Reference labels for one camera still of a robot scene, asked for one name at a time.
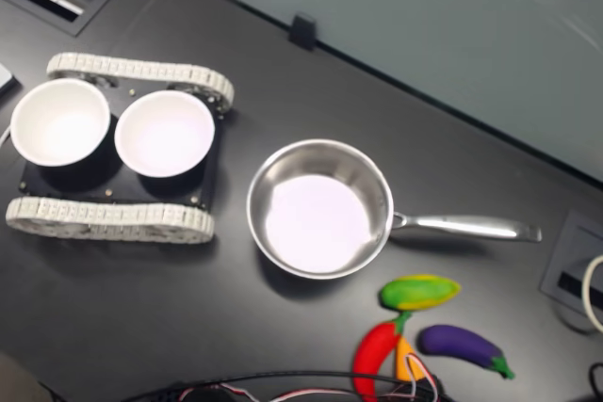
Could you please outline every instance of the white tread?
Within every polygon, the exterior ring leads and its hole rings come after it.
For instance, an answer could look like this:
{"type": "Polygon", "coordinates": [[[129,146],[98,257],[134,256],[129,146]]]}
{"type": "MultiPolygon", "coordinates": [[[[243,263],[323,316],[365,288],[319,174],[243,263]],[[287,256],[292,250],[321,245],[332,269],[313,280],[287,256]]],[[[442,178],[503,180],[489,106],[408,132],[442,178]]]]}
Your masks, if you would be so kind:
{"type": "Polygon", "coordinates": [[[64,52],[51,58],[46,73],[54,78],[79,73],[109,80],[126,78],[167,82],[215,97],[221,113],[230,110],[235,99],[235,88],[226,77],[219,72],[195,65],[64,52]]]}
{"type": "Polygon", "coordinates": [[[214,234],[213,218],[178,204],[101,204],[22,197],[10,202],[7,224],[48,237],[200,244],[214,234]]]}

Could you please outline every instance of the plastic vegetable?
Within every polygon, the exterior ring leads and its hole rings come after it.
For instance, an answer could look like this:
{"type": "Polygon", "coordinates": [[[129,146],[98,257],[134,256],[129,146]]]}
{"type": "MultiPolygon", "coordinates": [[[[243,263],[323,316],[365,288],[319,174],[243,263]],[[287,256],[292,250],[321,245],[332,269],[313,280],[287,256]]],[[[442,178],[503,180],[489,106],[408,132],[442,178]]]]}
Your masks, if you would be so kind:
{"type": "Polygon", "coordinates": [[[427,310],[455,297],[461,285],[435,275],[411,275],[386,284],[381,290],[382,304],[397,311],[427,310]]]}
{"type": "Polygon", "coordinates": [[[515,377],[502,350],[473,331],[451,325],[434,325],[421,331],[417,347],[426,355],[458,358],[499,372],[504,378],[515,377]]]}
{"type": "MultiPolygon", "coordinates": [[[[364,337],[354,356],[352,370],[361,374],[377,374],[381,365],[402,337],[404,324],[411,313],[402,313],[397,318],[377,325],[364,337]]],[[[365,402],[376,402],[375,381],[372,378],[355,378],[356,392],[365,394],[365,402]]]]}
{"type": "Polygon", "coordinates": [[[415,351],[408,341],[406,341],[406,338],[402,336],[399,338],[398,346],[396,347],[396,378],[402,381],[411,381],[414,378],[415,381],[419,381],[422,378],[425,378],[426,375],[423,374],[423,371],[416,362],[413,360],[408,361],[411,372],[413,373],[412,376],[408,375],[408,371],[404,365],[404,357],[409,353],[415,353],[415,351]]]}

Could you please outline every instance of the purple eggplant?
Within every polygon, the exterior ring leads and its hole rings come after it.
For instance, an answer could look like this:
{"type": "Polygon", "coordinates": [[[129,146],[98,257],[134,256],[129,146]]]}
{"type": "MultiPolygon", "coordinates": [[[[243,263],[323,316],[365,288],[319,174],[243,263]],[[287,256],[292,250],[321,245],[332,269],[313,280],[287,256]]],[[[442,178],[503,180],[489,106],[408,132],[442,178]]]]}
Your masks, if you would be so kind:
{"type": "Polygon", "coordinates": [[[416,346],[425,355],[458,358],[499,372],[504,378],[515,377],[502,350],[473,331],[434,325],[420,332],[416,346]]]}

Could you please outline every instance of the red chili pepper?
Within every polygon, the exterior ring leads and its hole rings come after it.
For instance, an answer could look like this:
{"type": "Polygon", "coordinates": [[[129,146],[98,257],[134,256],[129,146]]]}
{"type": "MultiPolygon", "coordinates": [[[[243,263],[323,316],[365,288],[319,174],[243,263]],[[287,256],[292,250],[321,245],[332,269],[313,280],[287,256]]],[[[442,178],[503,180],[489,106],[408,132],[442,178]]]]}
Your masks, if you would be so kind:
{"type": "MultiPolygon", "coordinates": [[[[360,374],[377,374],[381,365],[390,354],[403,333],[404,323],[410,318],[410,312],[404,312],[397,318],[377,325],[367,333],[356,350],[353,372],[360,374]]],[[[354,388],[363,394],[365,402],[376,402],[375,380],[372,378],[355,378],[354,388]]]]}

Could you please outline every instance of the stainless steel saucepan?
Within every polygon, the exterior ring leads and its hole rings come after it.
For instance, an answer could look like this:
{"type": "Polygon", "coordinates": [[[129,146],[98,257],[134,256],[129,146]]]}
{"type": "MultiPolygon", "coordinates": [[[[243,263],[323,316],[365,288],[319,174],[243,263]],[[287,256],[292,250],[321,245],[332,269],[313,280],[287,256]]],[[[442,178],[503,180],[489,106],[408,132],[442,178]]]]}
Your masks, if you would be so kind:
{"type": "Polygon", "coordinates": [[[409,217],[394,212],[387,181],[352,146],[306,140],[282,148],[253,177],[247,218],[258,247],[295,275],[329,280],[379,254],[394,230],[421,228],[540,242],[540,229],[492,217],[409,217]]]}

